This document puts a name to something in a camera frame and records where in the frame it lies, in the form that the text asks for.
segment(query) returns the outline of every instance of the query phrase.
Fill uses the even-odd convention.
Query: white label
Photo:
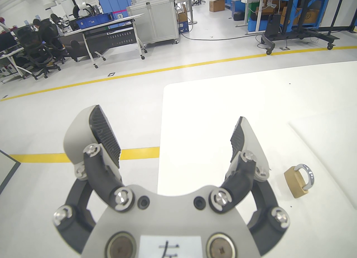
[[[157,257],[203,258],[201,237],[142,235],[139,258]]]

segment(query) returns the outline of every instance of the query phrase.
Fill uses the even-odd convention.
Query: wheeled stand
[[[315,29],[302,27],[303,22],[305,20],[305,16],[306,16],[307,9],[308,9],[308,4],[309,4],[310,0],[304,1],[304,5],[301,10],[301,15],[299,18],[297,28],[293,28],[291,32],[287,32],[289,18],[290,18],[291,11],[293,8],[293,1],[294,0],[289,0],[289,2],[288,2],[286,17],[285,17],[284,24],[283,24],[282,28],[280,27],[280,19],[281,19],[280,14],[275,14],[275,15],[269,16],[267,29],[261,37],[261,43],[266,44],[268,46],[266,49],[267,55],[270,55],[273,52],[273,50],[275,48],[274,41],[291,40],[291,39],[301,39],[302,40],[304,38],[309,38],[309,37],[316,37],[316,38],[327,41],[327,49],[331,50],[334,47],[333,42],[339,38],[332,36],[332,35],[324,35]]]
[[[108,29],[106,27],[100,27],[96,28],[95,30],[87,30],[82,33],[83,41],[88,51],[89,57],[96,69],[98,68],[98,65],[94,62],[91,52],[94,52],[105,61],[105,57],[99,53],[99,51],[102,49],[109,49],[136,43],[138,45],[141,59],[145,59],[145,56],[141,50],[143,49],[144,53],[147,53],[147,50],[139,39],[135,27],[135,20],[131,19],[124,22],[125,24],[121,27]]]

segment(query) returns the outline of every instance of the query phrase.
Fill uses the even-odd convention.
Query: padlock shackle
[[[311,169],[305,164],[298,164],[294,167],[294,171],[298,171],[300,169],[304,169],[307,172],[307,176],[309,178],[307,184],[302,188],[303,190],[309,190],[312,188],[313,184],[315,183],[315,176]]]

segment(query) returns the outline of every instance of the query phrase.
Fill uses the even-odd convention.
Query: person
[[[11,32],[10,29],[5,25],[5,19],[0,17],[0,29],[3,29],[6,33]]]
[[[57,36],[55,36],[55,32],[53,31],[52,23],[50,22],[50,20],[44,19],[44,20],[39,20],[37,18],[35,18],[32,21],[33,25],[38,29],[38,33],[40,35],[40,38],[43,42],[45,42],[46,46],[50,49],[59,49],[61,50],[63,48],[63,45],[61,43],[61,41],[56,38]],[[52,55],[54,57],[58,57],[60,56],[60,52],[58,50],[53,50],[52,51]]]

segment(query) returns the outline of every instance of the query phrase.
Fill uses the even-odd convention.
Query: white desk
[[[28,71],[28,70],[26,70],[26,69],[24,69],[24,68],[22,68],[22,67],[16,65],[15,60],[14,60],[14,58],[13,58],[13,55],[17,54],[17,53],[20,52],[20,51],[23,51],[23,49],[24,49],[23,47],[20,47],[19,49],[16,49],[16,50],[14,50],[14,51],[11,51],[11,52],[8,53],[8,54],[4,54],[4,55],[0,56],[0,59],[1,59],[1,58],[8,58],[8,60],[10,61],[10,63],[13,65],[13,67],[14,67],[14,68],[17,70],[17,72],[19,73],[19,75],[24,78],[24,75],[23,75],[23,73],[22,73],[20,70],[23,70],[23,71],[25,71],[25,72],[28,72],[29,74],[32,74],[32,73],[31,73],[30,71]]]
[[[110,22],[106,22],[106,23],[102,23],[100,25],[93,26],[93,27],[82,28],[82,29],[67,33],[67,34],[65,34],[65,36],[70,36],[70,35],[73,35],[73,34],[82,33],[83,41],[84,41],[84,44],[86,45],[86,49],[87,49],[88,55],[89,55],[93,65],[94,65],[94,67],[98,68],[98,66],[95,64],[93,56],[92,56],[92,54],[91,54],[91,52],[89,50],[87,39],[86,39],[86,37],[84,35],[84,32],[91,31],[91,30],[94,30],[96,28],[102,28],[102,27],[116,25],[116,24],[119,24],[119,23],[122,23],[122,22],[131,22],[133,30],[134,30],[134,33],[135,33],[136,42],[138,44],[138,48],[139,48],[141,59],[144,59],[145,57],[143,56],[141,48],[143,48],[145,52],[146,52],[146,49],[145,49],[144,44],[139,39],[138,33],[136,31],[136,27],[135,27],[135,22],[134,22],[136,18],[139,18],[142,15],[144,15],[144,13],[136,14],[136,15],[133,15],[133,16],[128,16],[126,18],[119,18],[119,19],[116,19],[116,20],[113,20],[113,21],[110,21]],[[104,56],[102,56],[99,52],[95,51],[95,53],[98,56],[100,56],[101,58],[103,58],[103,60],[105,60]]]
[[[249,3],[250,2],[251,2],[250,0],[247,0],[247,2],[246,2],[246,9],[245,9],[245,14],[244,14],[244,24],[236,25],[236,27],[244,27],[244,26],[248,25],[248,13],[249,13]],[[265,30],[261,30],[261,31],[259,30],[260,19],[262,17],[262,11],[263,11],[262,8],[263,8],[263,0],[259,0],[259,12],[258,12],[258,16],[257,16],[257,24],[255,26],[255,31],[254,32],[247,32],[246,35],[265,32]]]
[[[158,194],[220,186],[232,155],[232,131],[239,116],[245,116],[269,161],[269,183],[279,206],[291,218],[282,240],[264,257],[355,257],[357,211],[289,123],[355,106],[356,74],[354,61],[168,85]],[[294,199],[283,173],[299,163],[312,169],[316,181],[307,195]],[[245,222],[256,210],[251,195],[237,208]]]

